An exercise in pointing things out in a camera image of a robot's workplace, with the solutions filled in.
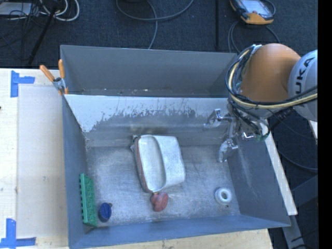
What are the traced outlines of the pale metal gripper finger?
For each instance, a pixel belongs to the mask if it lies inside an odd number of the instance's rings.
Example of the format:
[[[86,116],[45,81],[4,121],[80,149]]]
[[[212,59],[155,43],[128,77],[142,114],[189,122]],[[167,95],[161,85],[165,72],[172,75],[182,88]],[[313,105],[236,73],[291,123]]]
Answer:
[[[229,117],[227,115],[222,116],[220,109],[214,109],[203,126],[205,128],[217,128],[221,123],[226,121],[229,121]]]
[[[226,162],[239,146],[233,139],[226,139],[219,148],[219,162]]]

